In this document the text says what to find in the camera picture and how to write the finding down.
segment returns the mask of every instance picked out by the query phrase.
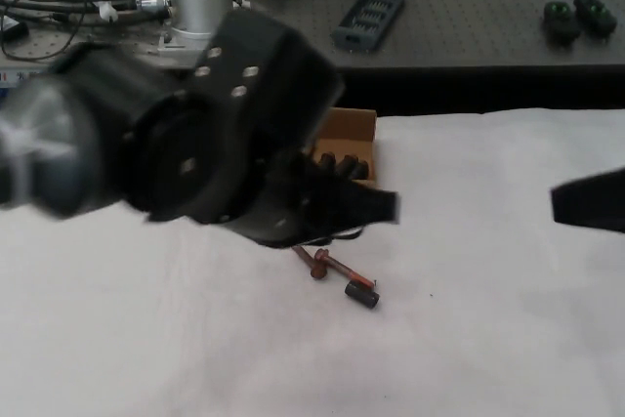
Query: white cloth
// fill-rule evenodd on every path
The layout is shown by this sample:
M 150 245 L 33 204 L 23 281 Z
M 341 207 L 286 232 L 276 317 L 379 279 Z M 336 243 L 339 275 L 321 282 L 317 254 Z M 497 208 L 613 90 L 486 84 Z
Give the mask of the white cloth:
M 625 111 L 384 118 L 399 226 L 335 256 L 118 205 L 0 215 L 0 415 L 625 415 L 625 236 L 556 225 L 549 189 L 625 165 Z

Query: cardboard box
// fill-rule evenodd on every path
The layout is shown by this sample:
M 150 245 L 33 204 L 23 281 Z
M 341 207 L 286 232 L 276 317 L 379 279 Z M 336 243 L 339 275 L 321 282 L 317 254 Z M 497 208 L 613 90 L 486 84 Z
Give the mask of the cardboard box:
M 333 107 L 318 132 L 312 157 L 318 162 L 323 153 L 332 152 L 340 163 L 346 155 L 355 155 L 369 165 L 369 178 L 361 183 L 375 187 L 373 143 L 377 118 L 373 110 Z

